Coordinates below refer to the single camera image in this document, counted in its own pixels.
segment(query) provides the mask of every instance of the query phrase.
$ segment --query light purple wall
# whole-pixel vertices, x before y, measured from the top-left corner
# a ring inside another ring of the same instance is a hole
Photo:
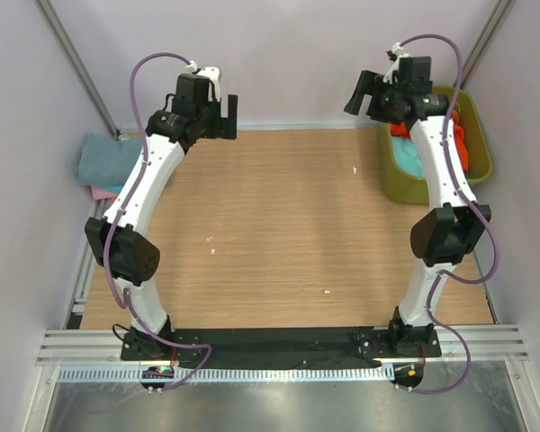
[[[32,365],[66,313],[92,202],[71,174],[94,107],[31,1],[0,1],[0,432],[20,426]]]
[[[219,66],[222,92],[239,96],[240,125],[351,126],[344,113],[360,70],[386,72],[385,51],[423,32],[473,45],[495,0],[52,0],[119,127],[134,125],[128,78],[144,56],[165,50]],[[417,42],[433,77],[452,84],[447,46]],[[143,117],[161,107],[183,70],[172,59],[140,71]]]
[[[467,90],[494,163],[477,190],[502,249],[489,292],[499,319],[519,325],[540,373],[540,1],[516,2]],[[490,268],[489,241],[477,254]]]

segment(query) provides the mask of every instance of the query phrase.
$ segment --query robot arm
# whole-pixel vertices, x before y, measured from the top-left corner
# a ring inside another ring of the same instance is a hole
[[[384,76],[362,71],[345,111],[358,115],[365,95],[370,95],[366,114],[378,122],[405,122],[424,165],[430,211],[411,230],[410,246],[418,261],[387,335],[394,348],[401,341],[415,347],[426,344],[433,331],[428,310],[434,311],[446,283],[446,277],[438,278],[430,296],[437,275],[454,271],[464,255],[472,253],[484,227],[459,196],[462,192],[471,202],[476,201],[456,151],[452,120],[447,137],[442,136],[449,101],[444,94],[432,91],[430,57],[411,57],[400,44],[395,44],[388,56],[393,64]],[[444,145],[448,146],[453,172],[448,169]],[[478,208],[489,221],[490,207]]]
[[[228,117],[223,118],[220,70],[216,67],[198,69],[194,63],[189,68],[192,73],[178,77],[170,109],[158,110],[148,120],[148,162],[144,162],[143,149],[126,185],[103,218],[90,218],[85,225],[96,262],[102,266],[104,242],[110,225],[121,211],[125,197],[133,191],[112,237],[110,268],[116,285],[122,291],[129,289],[131,305],[139,318],[153,333],[163,338],[170,337],[171,328],[154,278],[160,252],[145,238],[152,212],[168,178],[198,139],[234,140],[237,136],[238,97],[229,95]],[[144,176],[136,184],[145,163]],[[138,333],[134,335],[136,340],[146,333],[133,317],[130,331]],[[147,341],[154,344],[160,354],[156,341],[151,337],[147,337]]]

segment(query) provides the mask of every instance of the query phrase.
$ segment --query white cable tray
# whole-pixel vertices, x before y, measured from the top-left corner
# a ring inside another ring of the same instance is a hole
[[[58,383],[167,383],[178,381],[191,371],[174,370],[173,378],[142,379],[147,365],[124,366],[62,366]],[[388,381],[393,380],[392,364],[374,369],[248,371],[202,369],[188,383],[300,383],[324,381]]]

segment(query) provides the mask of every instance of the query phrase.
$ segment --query yellow-green bin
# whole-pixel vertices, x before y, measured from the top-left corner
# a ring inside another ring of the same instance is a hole
[[[434,93],[452,98],[454,88],[434,86]],[[460,92],[456,104],[460,116],[460,126],[464,129],[464,145],[468,148],[468,172],[466,179],[470,186],[486,180],[492,172],[490,153],[482,133],[476,107],[466,92]],[[428,204],[428,187],[424,178],[404,172],[394,159],[390,126],[382,125],[378,135],[382,159],[382,187],[388,197],[396,203]]]

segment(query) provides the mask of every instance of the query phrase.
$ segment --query red cloth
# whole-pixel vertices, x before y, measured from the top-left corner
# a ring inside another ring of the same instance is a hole
[[[468,148],[464,144],[464,128],[460,126],[460,116],[458,111],[452,113],[452,120],[454,121],[454,142],[456,143],[456,150],[458,150],[458,157],[464,171],[468,171],[470,165],[470,157],[468,156]],[[390,134],[393,137],[403,137],[410,139],[410,134],[406,130],[406,124],[391,124]]]

